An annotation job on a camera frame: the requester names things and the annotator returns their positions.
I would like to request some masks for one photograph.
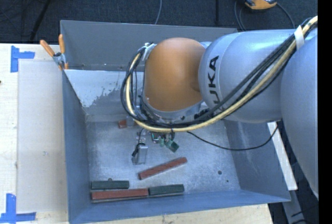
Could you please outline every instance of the white cable strap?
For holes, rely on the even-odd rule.
[[[302,27],[299,26],[294,32],[295,41],[296,41],[296,50],[300,49],[303,44],[305,44],[305,38],[303,37]]]

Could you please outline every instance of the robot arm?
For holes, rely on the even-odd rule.
[[[121,101],[146,130],[187,132],[218,120],[283,120],[294,154],[318,197],[317,17],[294,30],[225,35],[209,44],[171,38],[145,57],[140,102],[133,103],[132,73],[146,48],[131,61]]]

